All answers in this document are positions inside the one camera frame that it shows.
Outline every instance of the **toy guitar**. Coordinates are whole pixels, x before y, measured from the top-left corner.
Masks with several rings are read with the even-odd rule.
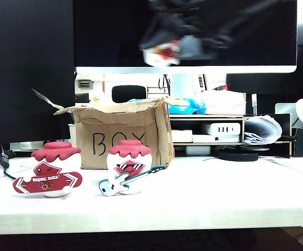
[[[164,165],[153,166],[149,171],[132,176],[129,179],[126,179],[126,178],[130,173],[124,172],[115,178],[114,184],[109,183],[108,179],[102,180],[99,183],[99,189],[103,195],[113,196],[113,195],[116,195],[118,192],[127,191],[130,187],[126,184],[128,184],[132,181],[135,181],[137,179],[143,178],[151,173],[156,173],[156,172],[158,172],[160,170],[164,170],[164,169],[166,169],[166,166],[164,166]]]
[[[62,190],[64,187],[78,187],[81,183],[81,174],[69,172],[34,176],[29,182],[26,182],[24,178],[17,178],[13,186],[18,193],[33,193]]]

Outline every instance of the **olympic rings logo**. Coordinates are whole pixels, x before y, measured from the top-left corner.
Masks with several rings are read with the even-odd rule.
[[[39,182],[39,187],[42,189],[42,190],[47,190],[47,189],[52,189],[53,188],[53,184],[49,183],[49,182]]]

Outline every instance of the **power strip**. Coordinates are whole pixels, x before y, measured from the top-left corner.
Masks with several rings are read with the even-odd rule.
[[[203,133],[219,135],[239,135],[241,132],[240,123],[202,123]]]

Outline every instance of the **desk surface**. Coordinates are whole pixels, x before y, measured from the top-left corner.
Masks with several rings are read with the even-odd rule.
[[[28,158],[9,172],[30,172]],[[135,195],[105,197],[106,170],[81,170],[83,183],[67,196],[19,194],[0,167],[0,234],[227,229],[303,225],[303,158],[229,162],[175,158]]]

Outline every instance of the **cardboard box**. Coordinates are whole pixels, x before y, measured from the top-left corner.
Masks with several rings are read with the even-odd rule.
[[[137,139],[152,149],[152,165],[170,163],[174,157],[166,104],[187,106],[181,99],[162,98],[93,107],[61,108],[76,124],[76,144],[81,148],[82,169],[106,169],[108,149],[120,140]]]

